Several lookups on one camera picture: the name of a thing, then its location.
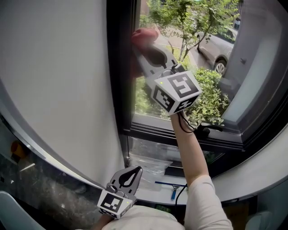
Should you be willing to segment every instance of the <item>plastic bag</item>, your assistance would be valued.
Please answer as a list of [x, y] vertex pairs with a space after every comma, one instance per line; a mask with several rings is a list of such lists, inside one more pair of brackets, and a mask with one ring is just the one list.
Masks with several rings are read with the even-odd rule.
[[172, 161], [158, 160], [135, 154], [129, 154], [129, 157], [130, 166], [141, 166], [143, 169], [139, 187], [153, 191], [160, 191], [161, 185], [155, 184], [155, 182], [161, 181], [165, 169], [172, 163]]

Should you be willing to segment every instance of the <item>window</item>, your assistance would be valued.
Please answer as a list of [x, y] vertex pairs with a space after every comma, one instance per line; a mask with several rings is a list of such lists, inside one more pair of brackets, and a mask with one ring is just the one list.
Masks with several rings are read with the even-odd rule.
[[[168, 114], [150, 97], [151, 88], [131, 43], [138, 28], [153, 29], [155, 44], [173, 51], [177, 62], [192, 71], [203, 90], [186, 114], [191, 124], [209, 128], [210, 133], [198, 140], [204, 152], [214, 154], [209, 170], [217, 175], [255, 154], [288, 122], [284, 112], [288, 13], [277, 0], [244, 0], [241, 15], [237, 15], [239, 4], [227, 7], [227, 1], [220, 0], [210, 8], [224, 16], [213, 24], [211, 12], [201, 0], [186, 6], [185, 18], [173, 10], [179, 2], [108, 3], [109, 69], [117, 127], [124, 136], [177, 145]], [[149, 58], [158, 65], [165, 60], [158, 53]]]

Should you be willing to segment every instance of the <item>blue handle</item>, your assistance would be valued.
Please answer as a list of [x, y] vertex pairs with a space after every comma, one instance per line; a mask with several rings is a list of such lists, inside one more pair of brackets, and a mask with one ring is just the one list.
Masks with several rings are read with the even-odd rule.
[[171, 200], [175, 200], [176, 191], [172, 192]]

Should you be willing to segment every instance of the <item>forearm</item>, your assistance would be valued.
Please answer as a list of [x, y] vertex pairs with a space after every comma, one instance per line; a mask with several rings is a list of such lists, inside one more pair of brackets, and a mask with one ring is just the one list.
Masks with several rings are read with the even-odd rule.
[[103, 214], [100, 219], [95, 223], [91, 230], [102, 230], [102, 228], [114, 220], [112, 217]]
[[[188, 125], [180, 118], [182, 127], [190, 131]], [[171, 116], [171, 122], [175, 131], [182, 166], [188, 186], [199, 176], [209, 175], [207, 164], [201, 147], [194, 133], [186, 133], [179, 124], [177, 114]]]

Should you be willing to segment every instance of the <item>granite countertop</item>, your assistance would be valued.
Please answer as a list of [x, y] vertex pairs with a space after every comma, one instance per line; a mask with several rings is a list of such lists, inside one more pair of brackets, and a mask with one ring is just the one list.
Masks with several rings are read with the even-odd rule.
[[0, 176], [0, 190], [68, 229], [89, 229], [101, 215], [97, 208], [101, 190], [63, 173], [32, 152], [18, 165], [0, 155]]

